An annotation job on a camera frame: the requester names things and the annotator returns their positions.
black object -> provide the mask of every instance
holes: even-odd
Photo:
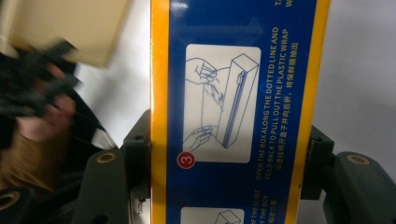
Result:
[[[132,199],[150,198],[150,119],[147,110],[125,137],[120,149],[125,155]]]
[[[332,148],[334,141],[312,126],[309,148],[306,155],[304,183],[301,191],[302,200],[318,200],[322,192],[319,184],[321,168],[332,161]]]
[[[75,47],[63,39],[45,50],[21,52],[19,59],[0,54],[0,115],[41,117],[46,105],[53,105],[57,95],[72,91],[78,79],[72,75],[54,79],[47,66],[62,63],[61,57],[73,49]],[[31,90],[38,79],[49,83],[43,93]]]
[[[130,223],[129,189],[123,153],[94,154],[87,163],[72,223]]]
[[[28,188],[0,190],[0,223],[28,224],[38,221],[35,194]]]
[[[313,127],[301,199],[326,191],[329,224],[395,224],[396,185],[373,159],[355,152],[332,154],[334,142]]]

person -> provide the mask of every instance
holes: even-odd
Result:
[[[48,69],[57,78],[65,76],[55,65]],[[46,85],[37,80],[33,89],[44,93]],[[75,110],[74,100],[62,94],[42,118],[16,118],[11,146],[0,150],[0,189],[29,187],[41,198],[61,186]]]

number circle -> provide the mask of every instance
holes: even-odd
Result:
[[[194,155],[190,152],[182,152],[178,154],[177,164],[183,169],[190,169],[195,164]]]

hand illustration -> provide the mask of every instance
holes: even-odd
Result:
[[[184,146],[191,149],[191,151],[198,148],[200,145],[209,141],[212,135],[213,127],[211,125],[204,126],[194,130],[184,141]]]
[[[194,58],[186,61],[186,80],[200,84],[208,84],[215,80],[217,70],[203,59]]]

